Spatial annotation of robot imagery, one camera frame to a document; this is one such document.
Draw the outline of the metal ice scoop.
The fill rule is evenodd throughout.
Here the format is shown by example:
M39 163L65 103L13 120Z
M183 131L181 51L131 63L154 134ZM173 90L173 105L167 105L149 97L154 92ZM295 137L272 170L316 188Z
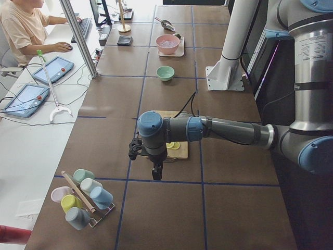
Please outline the metal ice scoop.
M173 27L173 25L167 21L167 20L161 20L160 18L158 17L155 17L155 20L160 22L162 27L166 30L169 30L169 31L172 31L172 32L175 32L175 28Z

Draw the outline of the pink bowl of ice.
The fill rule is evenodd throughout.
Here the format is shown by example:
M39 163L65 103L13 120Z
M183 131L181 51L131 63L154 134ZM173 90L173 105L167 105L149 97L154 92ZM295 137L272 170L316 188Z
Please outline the pink bowl of ice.
M165 55L174 54L178 49L179 44L180 39L170 34L161 35L156 39L158 50Z

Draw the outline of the yellow lemon slices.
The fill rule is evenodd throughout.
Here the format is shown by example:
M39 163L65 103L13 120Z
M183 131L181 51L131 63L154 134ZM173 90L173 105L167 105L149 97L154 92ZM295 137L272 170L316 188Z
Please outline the yellow lemon slices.
M167 149L170 149L170 150L178 150L178 149L180 149L181 145L180 145L180 142L170 142L170 143L166 143L166 147L167 147Z

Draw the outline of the bamboo cutting board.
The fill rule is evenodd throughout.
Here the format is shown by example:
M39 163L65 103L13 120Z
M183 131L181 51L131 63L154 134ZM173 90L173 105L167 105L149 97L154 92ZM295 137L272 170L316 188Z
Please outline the bamboo cutting board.
M162 117L174 117L177 112L176 111L163 111L156 110L156 112ZM172 162L176 159L187 159L188 158L188 142L180 142L180 149L178 150L170 150L167 149L167 159L165 161Z

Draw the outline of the light blue cup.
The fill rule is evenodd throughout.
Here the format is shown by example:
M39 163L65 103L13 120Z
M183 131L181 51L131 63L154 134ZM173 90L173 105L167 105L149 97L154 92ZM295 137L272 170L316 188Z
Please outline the light blue cup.
M106 209L113 202L113 195L100 186L92 189L90 192L90 198L99 209Z

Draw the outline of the mint green cup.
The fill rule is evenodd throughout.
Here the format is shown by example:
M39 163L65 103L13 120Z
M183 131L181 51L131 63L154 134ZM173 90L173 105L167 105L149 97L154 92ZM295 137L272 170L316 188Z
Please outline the mint green cup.
M73 174L73 178L76 182L81 183L86 178L95 179L95 175L89 170L77 169Z

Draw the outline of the grey cup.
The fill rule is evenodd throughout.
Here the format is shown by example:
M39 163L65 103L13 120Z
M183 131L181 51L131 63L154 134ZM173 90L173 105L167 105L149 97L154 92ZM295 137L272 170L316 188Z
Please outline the grey cup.
M89 224L90 216L86 210L72 207L66 212L65 219L75 229L82 230Z

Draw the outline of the yellow cup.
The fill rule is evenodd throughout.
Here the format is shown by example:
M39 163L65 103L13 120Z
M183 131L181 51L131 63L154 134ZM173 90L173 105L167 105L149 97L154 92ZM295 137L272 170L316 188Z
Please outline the yellow cup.
M65 213L73 207L83 208L82 201L72 194L65 195L60 204Z

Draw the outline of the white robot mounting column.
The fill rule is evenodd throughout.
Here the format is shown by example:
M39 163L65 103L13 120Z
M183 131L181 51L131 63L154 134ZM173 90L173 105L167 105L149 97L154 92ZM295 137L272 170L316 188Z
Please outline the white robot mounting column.
M243 91L240 59L259 1L235 0L220 60L206 67L209 91Z

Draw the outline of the beige plastic tray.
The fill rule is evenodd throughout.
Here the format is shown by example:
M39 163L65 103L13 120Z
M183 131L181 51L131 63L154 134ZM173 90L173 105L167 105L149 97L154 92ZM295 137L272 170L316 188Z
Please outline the beige plastic tray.
M158 51L158 55L161 57L182 57L185 53L184 44L185 44L184 37L181 37L180 44L179 44L177 50L175 51L175 53L167 55L167 54L162 53L161 51Z

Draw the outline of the upper blue teach pendant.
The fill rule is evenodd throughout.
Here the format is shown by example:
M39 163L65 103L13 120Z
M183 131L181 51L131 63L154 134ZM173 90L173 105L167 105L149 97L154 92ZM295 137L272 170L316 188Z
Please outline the upper blue teach pendant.
M63 57L57 56L45 64L51 83L57 82L64 77L72 68L74 63ZM43 67L32 74L32 78L43 84L48 84L48 80Z

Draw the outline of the blue teach pendant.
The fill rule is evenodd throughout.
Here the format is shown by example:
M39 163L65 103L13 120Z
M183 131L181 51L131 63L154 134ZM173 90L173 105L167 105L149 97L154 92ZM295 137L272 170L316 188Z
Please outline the blue teach pendant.
M64 77L72 68L74 63L63 57L57 56L45 64L51 83L57 82ZM48 80L43 67L32 74L32 78L43 84L48 84Z
M2 113L23 118L31 117L48 98L49 92L49 87L25 84Z

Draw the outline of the lower blue teach pendant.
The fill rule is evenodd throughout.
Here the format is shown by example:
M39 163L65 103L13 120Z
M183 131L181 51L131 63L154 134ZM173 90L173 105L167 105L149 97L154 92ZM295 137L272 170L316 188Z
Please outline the lower blue teach pendant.
M31 117L48 98L49 92L49 87L25 84L2 113L23 118Z

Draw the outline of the black monitor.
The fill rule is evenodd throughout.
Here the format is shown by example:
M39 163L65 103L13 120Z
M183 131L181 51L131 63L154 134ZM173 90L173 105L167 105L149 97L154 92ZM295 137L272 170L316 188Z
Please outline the black monitor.
M110 19L107 2L105 0L101 0L101 5L104 10L104 14L100 14L98 6L99 3L96 0L90 0L91 10L94 17L96 27L101 27L102 25L112 26L112 21Z

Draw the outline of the aluminium frame post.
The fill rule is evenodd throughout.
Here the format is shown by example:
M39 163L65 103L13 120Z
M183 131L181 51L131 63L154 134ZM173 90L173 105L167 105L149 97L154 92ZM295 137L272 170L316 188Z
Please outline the aluminium frame post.
M78 48L80 50L80 53L83 57L85 65L88 68L92 79L94 79L98 76L98 72L95 68L94 62L92 60L91 54L86 45L86 41L81 32L81 29L79 28L78 21L74 14L71 3L69 0L60 0L60 4L61 4L63 12L65 13L65 17L67 18L67 20L69 22L70 28L72 30L72 33L74 35Z

